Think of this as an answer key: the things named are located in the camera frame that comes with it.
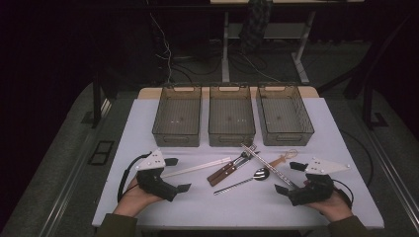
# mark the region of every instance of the dark background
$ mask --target dark background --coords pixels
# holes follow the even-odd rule
[[[417,87],[413,86],[419,80],[416,34],[419,23],[413,2],[377,0],[356,7],[317,9],[310,40],[375,43],[410,13],[416,13],[388,47],[372,78],[419,137],[419,97]],[[108,97],[114,97],[122,89],[157,86],[165,78],[164,65],[154,56],[161,49],[161,39],[153,33],[146,12],[76,6],[57,1],[0,1],[0,230],[74,100],[97,71]],[[293,14],[292,9],[277,11],[285,19]],[[208,39],[222,38],[220,12],[188,12],[183,17],[165,12],[156,16],[163,30],[167,30],[168,40],[192,55],[205,56],[199,48]]]

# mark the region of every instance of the chopstick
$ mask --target chopstick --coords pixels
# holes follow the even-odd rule
[[[185,170],[180,170],[180,171],[172,172],[172,173],[169,173],[169,174],[161,175],[160,177],[163,179],[163,178],[167,178],[167,177],[170,177],[170,176],[185,174],[185,173],[188,173],[188,172],[201,170],[201,169],[204,169],[204,168],[207,168],[207,167],[220,165],[220,164],[227,163],[227,162],[230,162],[230,161],[231,161],[231,157],[226,157],[224,159],[212,161],[212,162],[206,163],[204,165],[194,166],[194,167],[191,167],[191,168],[188,168],[188,169],[185,169]]]

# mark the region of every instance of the tray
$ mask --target tray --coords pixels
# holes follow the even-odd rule
[[[256,129],[250,88],[243,83],[209,87],[209,145],[240,146],[253,143]]]
[[[200,85],[162,88],[152,129],[157,146],[200,146],[201,93]]]
[[[297,85],[259,83],[256,102],[266,146],[305,146],[308,143],[314,128]]]

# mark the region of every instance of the hand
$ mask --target hand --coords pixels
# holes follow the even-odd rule
[[[148,205],[163,198],[146,193],[138,186],[136,177],[134,177],[127,187],[127,192],[118,203],[114,214],[136,217]]]
[[[320,211],[330,222],[346,219],[354,215],[351,208],[336,191],[333,192],[329,199],[309,203],[306,206]]]

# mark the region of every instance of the sleeve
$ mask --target sleeve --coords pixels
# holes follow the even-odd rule
[[[328,225],[332,237],[374,237],[357,216],[332,222]]]
[[[133,237],[135,236],[136,218],[124,215],[106,214],[96,237]]]

